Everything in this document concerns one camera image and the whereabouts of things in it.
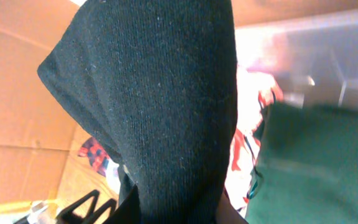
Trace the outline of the coral pink garment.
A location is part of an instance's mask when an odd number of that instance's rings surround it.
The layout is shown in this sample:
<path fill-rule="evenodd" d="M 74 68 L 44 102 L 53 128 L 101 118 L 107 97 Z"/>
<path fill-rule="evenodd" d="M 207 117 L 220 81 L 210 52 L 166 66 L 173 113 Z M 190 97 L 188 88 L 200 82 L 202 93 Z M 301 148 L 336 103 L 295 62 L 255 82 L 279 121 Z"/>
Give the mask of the coral pink garment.
<path fill-rule="evenodd" d="M 262 109 L 283 100 L 283 92 L 271 74 L 237 68 L 237 127 L 231 143 L 225 181 L 228 199 L 245 217 L 251 187 L 252 169 L 260 151 L 254 133 L 263 121 Z"/>

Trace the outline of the red plaid flannel shirt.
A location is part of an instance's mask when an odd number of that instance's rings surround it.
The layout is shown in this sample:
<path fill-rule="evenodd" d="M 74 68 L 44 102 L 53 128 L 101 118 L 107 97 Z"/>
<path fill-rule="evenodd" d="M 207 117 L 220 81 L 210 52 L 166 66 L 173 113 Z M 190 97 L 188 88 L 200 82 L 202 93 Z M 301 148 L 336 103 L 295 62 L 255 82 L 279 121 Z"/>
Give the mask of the red plaid flannel shirt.
<path fill-rule="evenodd" d="M 106 176 L 110 157 L 94 137 L 90 137 L 82 144 L 78 151 L 78 157 L 87 158 L 95 172 L 103 177 Z"/>

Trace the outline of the dark green garment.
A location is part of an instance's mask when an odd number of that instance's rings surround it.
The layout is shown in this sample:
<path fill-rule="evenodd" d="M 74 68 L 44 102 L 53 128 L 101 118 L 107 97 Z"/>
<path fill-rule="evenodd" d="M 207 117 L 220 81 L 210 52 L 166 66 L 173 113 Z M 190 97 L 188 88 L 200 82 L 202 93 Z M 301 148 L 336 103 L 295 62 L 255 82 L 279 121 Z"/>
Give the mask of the dark green garment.
<path fill-rule="evenodd" d="M 358 223 L 358 112 L 330 106 L 263 110 L 249 223 Z"/>

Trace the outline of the clear plastic storage bin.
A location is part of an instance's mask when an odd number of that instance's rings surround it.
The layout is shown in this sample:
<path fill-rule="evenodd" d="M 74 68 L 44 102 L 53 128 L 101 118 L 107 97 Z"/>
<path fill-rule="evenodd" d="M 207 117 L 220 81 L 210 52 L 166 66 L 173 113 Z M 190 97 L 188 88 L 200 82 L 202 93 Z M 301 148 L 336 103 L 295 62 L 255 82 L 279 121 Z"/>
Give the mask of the clear plastic storage bin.
<path fill-rule="evenodd" d="M 236 29 L 238 64 L 271 74 L 294 106 L 358 111 L 358 9 Z"/>

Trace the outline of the black garment with tape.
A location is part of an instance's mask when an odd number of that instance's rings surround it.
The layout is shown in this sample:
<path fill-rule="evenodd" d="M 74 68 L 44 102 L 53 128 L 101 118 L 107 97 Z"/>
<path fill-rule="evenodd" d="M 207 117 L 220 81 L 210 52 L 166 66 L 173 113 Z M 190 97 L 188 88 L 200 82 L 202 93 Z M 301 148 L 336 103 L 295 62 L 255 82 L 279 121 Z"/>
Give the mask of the black garment with tape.
<path fill-rule="evenodd" d="M 227 0 L 90 0 L 39 65 L 62 108 L 123 164 L 144 223 L 211 223 L 237 123 Z"/>

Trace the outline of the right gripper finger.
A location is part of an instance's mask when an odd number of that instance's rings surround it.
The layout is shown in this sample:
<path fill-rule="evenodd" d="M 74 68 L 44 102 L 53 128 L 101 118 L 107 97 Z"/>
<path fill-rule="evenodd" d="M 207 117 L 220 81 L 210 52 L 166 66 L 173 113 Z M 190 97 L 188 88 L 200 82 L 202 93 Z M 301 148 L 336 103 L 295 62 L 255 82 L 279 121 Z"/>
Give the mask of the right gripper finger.
<path fill-rule="evenodd" d="M 107 224 L 116 210 L 117 201 L 108 199 L 98 205 L 100 192 L 92 190 L 64 208 L 56 217 L 57 224 Z"/>

